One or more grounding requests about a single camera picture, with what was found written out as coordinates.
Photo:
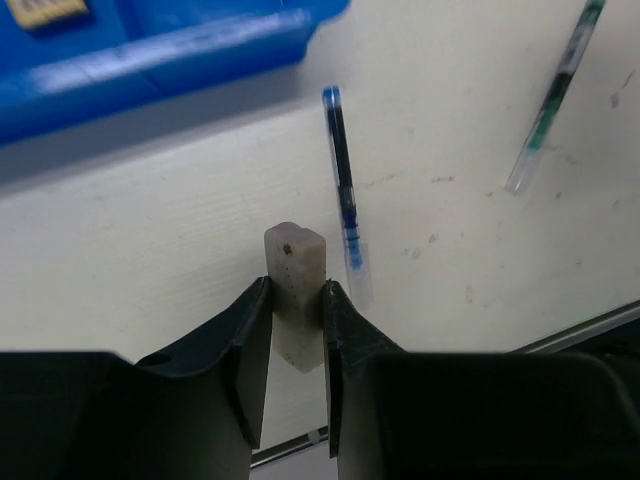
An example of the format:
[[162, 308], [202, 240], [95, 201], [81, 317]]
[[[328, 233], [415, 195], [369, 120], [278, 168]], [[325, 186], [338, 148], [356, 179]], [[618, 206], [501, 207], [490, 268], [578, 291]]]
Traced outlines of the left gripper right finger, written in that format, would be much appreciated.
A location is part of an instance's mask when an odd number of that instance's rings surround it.
[[558, 352], [402, 349], [323, 289], [342, 479], [635, 479], [639, 320]]

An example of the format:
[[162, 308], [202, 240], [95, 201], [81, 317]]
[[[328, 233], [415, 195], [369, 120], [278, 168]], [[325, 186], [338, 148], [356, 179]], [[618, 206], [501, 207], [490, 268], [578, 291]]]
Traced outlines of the white eraser stick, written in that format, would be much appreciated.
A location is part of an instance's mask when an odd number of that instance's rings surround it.
[[264, 249], [273, 286], [273, 347], [293, 368], [309, 373], [324, 361], [326, 240], [311, 229], [283, 222], [264, 233]]

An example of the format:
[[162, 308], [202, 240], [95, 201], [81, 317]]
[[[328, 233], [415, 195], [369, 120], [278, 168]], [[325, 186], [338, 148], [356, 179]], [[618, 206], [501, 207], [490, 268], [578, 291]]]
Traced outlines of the small beige eraser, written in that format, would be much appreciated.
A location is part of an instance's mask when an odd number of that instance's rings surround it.
[[49, 26], [90, 11], [84, 0], [7, 0], [6, 5], [23, 30]]

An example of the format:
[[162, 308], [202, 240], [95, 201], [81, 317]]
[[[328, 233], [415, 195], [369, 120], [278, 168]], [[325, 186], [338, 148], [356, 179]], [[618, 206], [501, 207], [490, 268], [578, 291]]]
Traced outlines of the blue pen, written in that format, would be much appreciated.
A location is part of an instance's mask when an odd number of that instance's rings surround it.
[[363, 242], [360, 234], [339, 88], [337, 86], [325, 88], [322, 93], [322, 100], [332, 147], [350, 298], [358, 310], [367, 311], [373, 303], [373, 289], [369, 269], [370, 262], [367, 245]]

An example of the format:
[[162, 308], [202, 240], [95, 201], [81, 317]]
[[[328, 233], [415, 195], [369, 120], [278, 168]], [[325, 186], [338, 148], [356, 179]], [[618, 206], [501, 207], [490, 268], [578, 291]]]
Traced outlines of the aluminium table rail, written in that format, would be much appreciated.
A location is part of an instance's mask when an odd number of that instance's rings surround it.
[[[623, 305], [607, 313], [586, 320], [578, 325], [549, 335], [516, 349], [517, 353], [558, 352], [588, 342], [593, 338], [606, 335], [608, 332], [623, 328], [627, 324], [639, 320], [639, 301]], [[329, 439], [327, 425], [310, 430], [304, 435], [295, 437], [274, 447], [261, 450], [252, 455], [251, 469], [275, 463], [286, 457], [301, 453]]]

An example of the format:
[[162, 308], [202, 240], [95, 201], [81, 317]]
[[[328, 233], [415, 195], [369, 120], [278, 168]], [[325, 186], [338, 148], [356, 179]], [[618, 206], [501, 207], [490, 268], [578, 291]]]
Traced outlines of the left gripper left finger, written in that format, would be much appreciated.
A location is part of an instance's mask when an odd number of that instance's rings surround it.
[[1, 356], [5, 479], [245, 479], [263, 425], [270, 281], [137, 362]]

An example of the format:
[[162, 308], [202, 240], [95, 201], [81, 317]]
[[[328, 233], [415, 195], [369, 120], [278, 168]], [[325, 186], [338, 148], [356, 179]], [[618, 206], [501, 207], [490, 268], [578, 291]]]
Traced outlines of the blue divided plastic tray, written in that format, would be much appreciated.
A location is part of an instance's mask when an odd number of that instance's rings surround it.
[[300, 61], [344, 1], [86, 1], [23, 30], [1, 5], [1, 140], [17, 140]]

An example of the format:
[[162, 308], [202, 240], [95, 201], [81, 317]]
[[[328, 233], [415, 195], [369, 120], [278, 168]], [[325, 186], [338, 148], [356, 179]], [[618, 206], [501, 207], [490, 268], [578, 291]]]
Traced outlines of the green white pen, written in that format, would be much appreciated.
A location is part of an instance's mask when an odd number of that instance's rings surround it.
[[574, 31], [560, 58], [540, 110], [506, 181], [504, 189], [507, 192], [513, 195], [521, 195], [531, 183], [543, 155], [549, 131], [581, 63], [605, 5], [605, 0], [591, 0], [585, 3]]

